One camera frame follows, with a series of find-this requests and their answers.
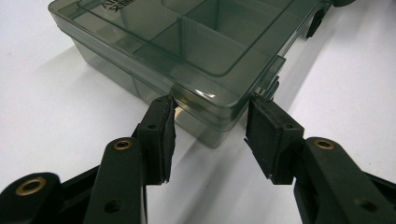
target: logo on lid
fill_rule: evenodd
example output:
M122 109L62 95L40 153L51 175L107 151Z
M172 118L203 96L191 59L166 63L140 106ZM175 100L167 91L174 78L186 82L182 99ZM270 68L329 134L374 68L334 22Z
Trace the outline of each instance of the logo on lid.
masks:
M109 11L118 12L136 0L107 0L102 3L102 7Z

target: white table surface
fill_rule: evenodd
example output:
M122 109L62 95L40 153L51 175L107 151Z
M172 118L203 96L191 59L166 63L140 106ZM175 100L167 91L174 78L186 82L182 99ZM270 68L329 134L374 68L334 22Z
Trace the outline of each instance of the white table surface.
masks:
M49 0L0 6L0 190L37 172L65 181L99 164L148 106L87 65ZM332 8L286 55L276 102L305 137L340 143L359 167L396 182L396 1ZM177 127L170 183L148 187L150 223L301 223L292 186L265 179L242 119L218 149Z

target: white surface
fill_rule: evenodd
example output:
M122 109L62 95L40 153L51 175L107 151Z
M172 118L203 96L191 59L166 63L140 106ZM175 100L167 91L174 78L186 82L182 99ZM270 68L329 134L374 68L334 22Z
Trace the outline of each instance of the white surface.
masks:
M148 106L89 67L47 11L0 7L0 189L37 172L62 181L97 165ZM371 174L396 182L396 2L332 8L286 56L276 102L305 137L339 142ZM148 187L150 223L301 223L292 186L272 186L243 141L244 119L218 149L177 128L171 181Z

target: plastic storage box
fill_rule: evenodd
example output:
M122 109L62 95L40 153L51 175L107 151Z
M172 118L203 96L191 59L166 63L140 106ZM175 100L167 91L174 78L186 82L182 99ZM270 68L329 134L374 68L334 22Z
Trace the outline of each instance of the plastic storage box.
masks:
M321 0L57 0L49 11L84 59L218 147L254 93L271 98L283 55Z

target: mounting hole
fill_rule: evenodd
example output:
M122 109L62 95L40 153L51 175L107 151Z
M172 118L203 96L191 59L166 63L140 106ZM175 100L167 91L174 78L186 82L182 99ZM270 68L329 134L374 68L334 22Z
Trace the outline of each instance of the mounting hole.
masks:
M354 200L355 204L364 208L365 210L369 212L375 212L376 211L376 206L374 203L370 202L369 200L365 198L356 198Z
M120 140L114 144L114 148L117 150L124 150L132 146L132 142L129 140Z
M105 205L105 212L112 214L120 211L121 209L121 201L120 200L111 200Z
M331 142L329 142L327 140L323 140L323 139L315 141L315 145L317 147L320 147L323 149L333 149L334 148L334 145Z
M26 180L15 190L15 193L19 196L31 195L43 189L46 183L46 179L41 176Z

